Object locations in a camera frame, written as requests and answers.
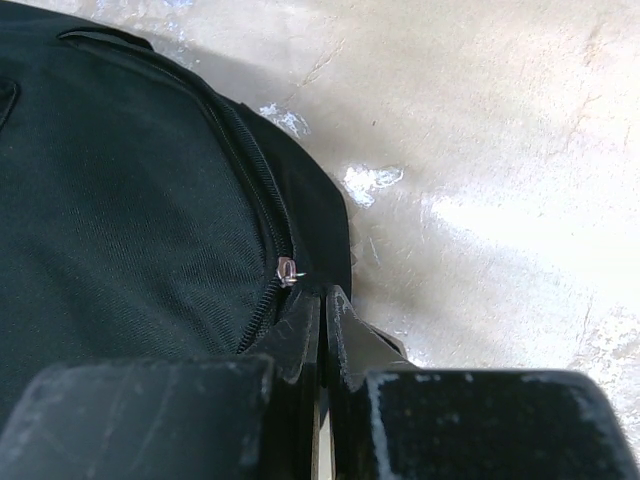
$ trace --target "metal zipper pull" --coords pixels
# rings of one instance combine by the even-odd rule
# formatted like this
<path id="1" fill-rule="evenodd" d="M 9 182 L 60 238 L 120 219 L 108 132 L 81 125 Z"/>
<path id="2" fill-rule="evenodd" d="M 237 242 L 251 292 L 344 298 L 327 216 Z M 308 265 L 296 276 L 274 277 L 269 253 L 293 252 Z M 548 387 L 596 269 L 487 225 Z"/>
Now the metal zipper pull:
<path id="1" fill-rule="evenodd" d="M 276 273 L 278 274 L 282 288 L 293 287 L 298 281 L 298 278 L 305 275 L 304 273 L 298 273 L 295 260 L 289 257 L 278 258 L 278 269 Z"/>

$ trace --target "floor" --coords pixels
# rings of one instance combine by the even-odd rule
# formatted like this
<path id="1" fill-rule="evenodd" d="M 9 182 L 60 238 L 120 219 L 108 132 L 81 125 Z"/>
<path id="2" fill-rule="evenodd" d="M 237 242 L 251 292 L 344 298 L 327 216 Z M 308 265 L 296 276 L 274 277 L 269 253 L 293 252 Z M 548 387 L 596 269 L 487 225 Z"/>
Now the floor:
<path id="1" fill-rule="evenodd" d="M 411 360 L 586 372 L 640 453 L 639 2 L 28 3 L 297 138 L 349 201 L 357 309 Z"/>

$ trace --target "white paint stain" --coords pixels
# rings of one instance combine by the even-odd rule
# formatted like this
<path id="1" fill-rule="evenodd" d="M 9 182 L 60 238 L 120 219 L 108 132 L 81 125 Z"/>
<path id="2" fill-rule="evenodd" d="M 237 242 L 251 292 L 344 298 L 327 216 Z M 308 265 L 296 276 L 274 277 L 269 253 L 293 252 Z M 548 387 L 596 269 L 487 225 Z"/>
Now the white paint stain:
<path id="1" fill-rule="evenodd" d="M 342 180 L 342 185 L 357 205 L 369 208 L 375 203 L 373 193 L 395 185 L 404 177 L 404 170 L 398 167 L 368 168 L 366 165 L 352 165 Z"/>
<path id="2" fill-rule="evenodd" d="M 309 135 L 311 129 L 307 121 L 297 113 L 290 112 L 275 103 L 271 103 L 264 107 L 260 107 L 260 115 L 269 120 L 271 123 L 291 133 L 294 137 L 300 138 L 302 135 Z"/>
<path id="3" fill-rule="evenodd" d="M 181 8 L 193 5 L 193 0 L 164 0 L 164 3 L 170 7 Z"/>
<path id="4" fill-rule="evenodd" d="M 189 47 L 191 38 L 187 37 L 186 31 L 180 25 L 178 19 L 171 18 L 155 24 L 151 29 L 158 35 L 153 46 L 156 52 L 169 57 L 174 62 L 192 70 L 196 63 L 199 63 Z"/>

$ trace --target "black fabric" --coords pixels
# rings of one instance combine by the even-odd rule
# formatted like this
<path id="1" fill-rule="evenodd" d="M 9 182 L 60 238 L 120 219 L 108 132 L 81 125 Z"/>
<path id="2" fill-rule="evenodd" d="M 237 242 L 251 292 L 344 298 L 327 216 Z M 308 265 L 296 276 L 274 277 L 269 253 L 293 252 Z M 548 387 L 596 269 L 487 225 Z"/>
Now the black fabric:
<path id="1" fill-rule="evenodd" d="M 149 47 L 0 3 L 0 427 L 52 363 L 235 353 L 260 309 L 281 310 L 260 303 L 273 239 L 221 146 L 232 126 L 212 129 L 171 75 L 79 48 L 72 30 Z M 289 137 L 229 105 L 273 169 L 302 268 L 348 291 L 340 194 Z"/>

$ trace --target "backpack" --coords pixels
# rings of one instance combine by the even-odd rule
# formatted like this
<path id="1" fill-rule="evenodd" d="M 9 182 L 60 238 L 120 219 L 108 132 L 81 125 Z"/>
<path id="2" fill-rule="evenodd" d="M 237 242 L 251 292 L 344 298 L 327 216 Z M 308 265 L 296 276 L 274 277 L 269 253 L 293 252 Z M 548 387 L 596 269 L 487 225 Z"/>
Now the backpack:
<path id="1" fill-rule="evenodd" d="M 141 38 L 7 2 L 0 218 L 0 428 L 53 363 L 242 354 L 296 289 L 350 294 L 344 201 L 293 139 Z"/>

